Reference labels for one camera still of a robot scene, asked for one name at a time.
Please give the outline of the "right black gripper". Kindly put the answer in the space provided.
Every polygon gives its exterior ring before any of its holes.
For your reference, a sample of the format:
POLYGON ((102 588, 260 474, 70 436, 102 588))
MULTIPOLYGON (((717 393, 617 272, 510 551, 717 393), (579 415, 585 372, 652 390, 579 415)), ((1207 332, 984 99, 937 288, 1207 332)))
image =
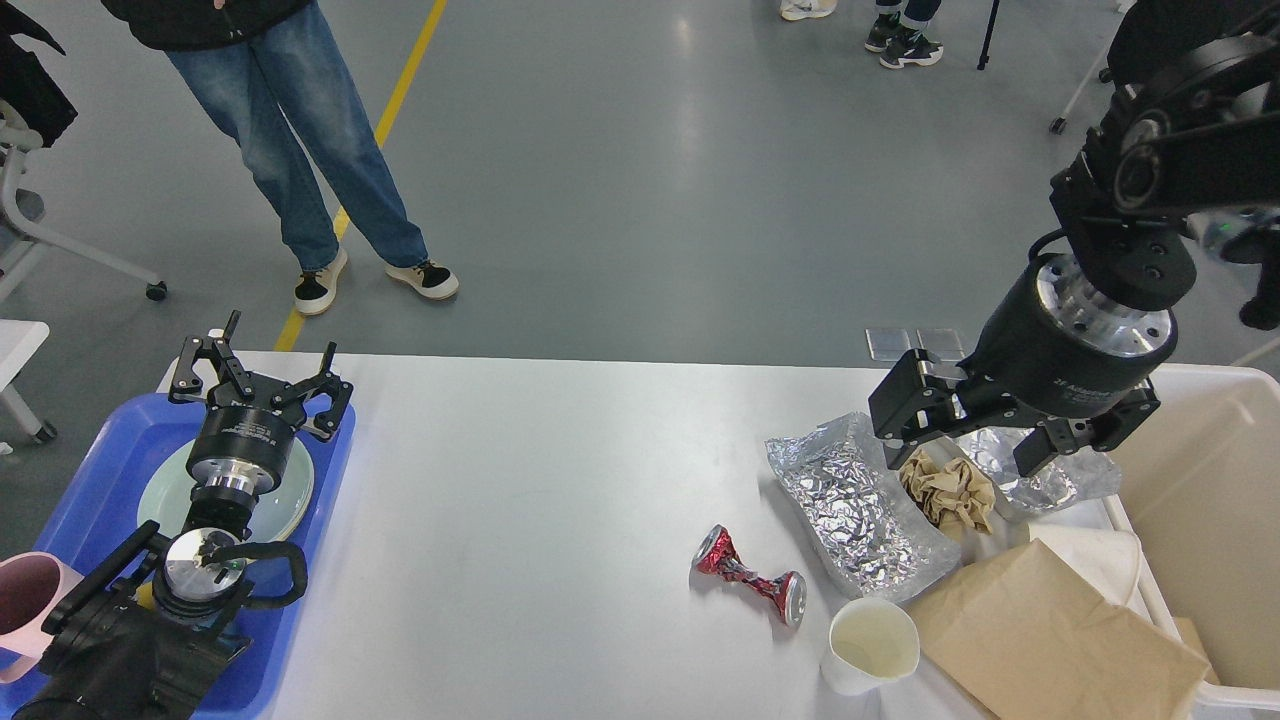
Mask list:
POLYGON ((966 373, 924 348, 895 363, 868 398, 873 434, 897 470, 923 443, 1010 419, 1012 396, 1038 410, 1012 454, 1018 474, 1032 477, 1059 456, 1110 452, 1129 438, 1160 409, 1146 378, 1176 345, 1171 311, 1112 302, 1073 255, 1042 254, 961 360, 966 373))

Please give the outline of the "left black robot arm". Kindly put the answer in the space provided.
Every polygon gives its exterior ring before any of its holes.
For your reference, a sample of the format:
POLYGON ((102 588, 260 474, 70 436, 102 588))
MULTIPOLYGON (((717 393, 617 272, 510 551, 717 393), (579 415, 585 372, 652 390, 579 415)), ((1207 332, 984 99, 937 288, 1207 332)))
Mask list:
POLYGON ((255 539, 250 523, 280 489, 300 434, 335 439, 355 387, 334 370, 289 382, 250 372, 230 337, 191 336, 168 400, 200 404, 204 420, 184 462, 189 502, 179 527, 142 521, 68 592, 54 596, 38 634, 45 685, 17 719, 189 719, 253 641, 243 611, 278 611, 308 588, 308 560, 288 539, 255 539))

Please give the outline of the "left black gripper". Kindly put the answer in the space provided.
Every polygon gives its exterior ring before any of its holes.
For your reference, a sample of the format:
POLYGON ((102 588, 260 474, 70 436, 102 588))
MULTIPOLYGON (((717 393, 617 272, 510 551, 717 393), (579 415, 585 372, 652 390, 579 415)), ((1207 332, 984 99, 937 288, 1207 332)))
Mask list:
POLYGON ((221 333, 188 336, 177 359, 169 386, 172 404, 204 401, 210 407, 188 456, 188 474, 201 486, 228 480, 250 493, 271 493, 285 473, 296 432, 305 430, 329 442, 340 429, 355 387, 333 369, 337 342, 326 345, 320 368, 310 378, 284 383, 270 393, 270 410, 252 406, 257 400, 252 374, 230 347, 241 318, 233 310, 221 333), (216 384, 195 370, 207 363, 216 384), (328 409, 308 415, 305 404, 326 396, 328 409))

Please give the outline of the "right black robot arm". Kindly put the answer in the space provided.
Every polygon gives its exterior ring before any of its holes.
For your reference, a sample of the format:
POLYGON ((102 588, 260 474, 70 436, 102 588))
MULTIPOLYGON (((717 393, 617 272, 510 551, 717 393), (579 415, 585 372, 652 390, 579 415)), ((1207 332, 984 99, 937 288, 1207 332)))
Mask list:
POLYGON ((1277 206, 1277 4, 1138 1, 1108 50, 1115 91, 1052 178, 1060 227, 948 370, 911 348, 869 397, 899 469, 919 445, 1024 428, 1023 477, 1116 448, 1158 406, 1149 374, 1178 345, 1196 283, 1187 217, 1277 206))

